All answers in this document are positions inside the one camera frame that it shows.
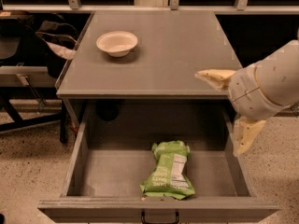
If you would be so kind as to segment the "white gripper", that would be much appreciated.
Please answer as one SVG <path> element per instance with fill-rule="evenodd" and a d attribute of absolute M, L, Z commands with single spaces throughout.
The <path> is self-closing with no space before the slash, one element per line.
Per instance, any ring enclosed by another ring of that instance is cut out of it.
<path fill-rule="evenodd" d="M 256 78 L 258 66 L 252 64 L 238 71 L 207 69 L 195 73 L 213 89 L 228 89 L 228 98 L 241 115 L 233 125 L 233 154 L 246 153 L 262 131 L 266 119 L 281 111 L 284 106 L 271 101 L 262 91 Z"/>

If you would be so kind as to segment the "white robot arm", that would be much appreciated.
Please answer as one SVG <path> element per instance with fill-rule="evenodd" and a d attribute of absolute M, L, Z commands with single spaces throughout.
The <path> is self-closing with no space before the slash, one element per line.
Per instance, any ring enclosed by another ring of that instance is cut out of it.
<path fill-rule="evenodd" d="M 247 152 L 268 119 L 299 101 L 299 40 L 239 70 L 195 73 L 217 91 L 227 91 L 238 117 L 233 124 L 233 154 Z"/>

